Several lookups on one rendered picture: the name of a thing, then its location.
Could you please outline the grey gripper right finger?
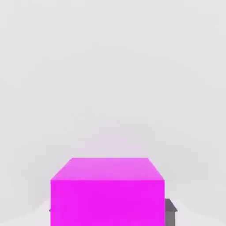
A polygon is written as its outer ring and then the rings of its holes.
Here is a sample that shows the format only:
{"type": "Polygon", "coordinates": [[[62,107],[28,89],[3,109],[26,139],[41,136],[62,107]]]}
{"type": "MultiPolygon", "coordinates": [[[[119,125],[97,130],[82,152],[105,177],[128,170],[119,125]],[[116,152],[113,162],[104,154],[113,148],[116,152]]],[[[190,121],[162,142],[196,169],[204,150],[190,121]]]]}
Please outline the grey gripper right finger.
{"type": "Polygon", "coordinates": [[[192,212],[180,200],[166,198],[165,226],[226,226],[226,223],[192,212]]]}

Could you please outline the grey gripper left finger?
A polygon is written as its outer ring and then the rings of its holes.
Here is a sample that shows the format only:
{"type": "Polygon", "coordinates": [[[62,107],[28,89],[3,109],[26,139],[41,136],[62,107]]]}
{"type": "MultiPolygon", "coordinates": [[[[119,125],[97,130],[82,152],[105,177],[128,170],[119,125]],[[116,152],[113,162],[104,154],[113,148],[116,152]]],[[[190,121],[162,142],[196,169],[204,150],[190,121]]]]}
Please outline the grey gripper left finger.
{"type": "Polygon", "coordinates": [[[50,199],[37,210],[24,216],[0,223],[0,226],[50,226],[50,199]]]}

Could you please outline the small magenta cube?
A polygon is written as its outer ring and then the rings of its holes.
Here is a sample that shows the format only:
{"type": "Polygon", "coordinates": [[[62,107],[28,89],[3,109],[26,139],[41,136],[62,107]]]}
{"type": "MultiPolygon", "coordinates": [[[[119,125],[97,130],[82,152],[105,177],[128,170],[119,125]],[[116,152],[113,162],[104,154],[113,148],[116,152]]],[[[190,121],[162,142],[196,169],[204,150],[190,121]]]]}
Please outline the small magenta cube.
{"type": "Polygon", "coordinates": [[[72,158],[50,184],[50,226],[165,226],[165,181],[147,158],[72,158]]]}

